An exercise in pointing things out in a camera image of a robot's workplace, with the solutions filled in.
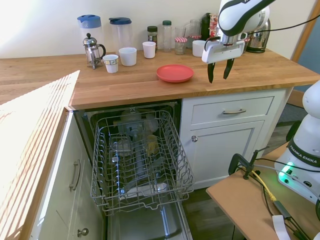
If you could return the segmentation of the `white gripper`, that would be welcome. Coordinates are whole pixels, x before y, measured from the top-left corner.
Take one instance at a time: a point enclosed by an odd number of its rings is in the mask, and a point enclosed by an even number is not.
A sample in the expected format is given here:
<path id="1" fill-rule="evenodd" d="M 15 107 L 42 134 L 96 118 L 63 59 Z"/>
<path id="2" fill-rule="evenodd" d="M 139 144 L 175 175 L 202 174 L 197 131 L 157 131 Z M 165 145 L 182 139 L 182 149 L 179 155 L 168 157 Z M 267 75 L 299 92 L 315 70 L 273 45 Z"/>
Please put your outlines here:
<path id="1" fill-rule="evenodd" d="M 216 62 L 225 61 L 226 67 L 223 78 L 226 80 L 232 70 L 235 58 L 242 55 L 245 47 L 245 41 L 240 40 L 233 45 L 225 46 L 219 41 L 208 41 L 202 53 L 201 60 L 207 65 L 207 76 L 212 84 L 214 80 L 214 69 Z"/>

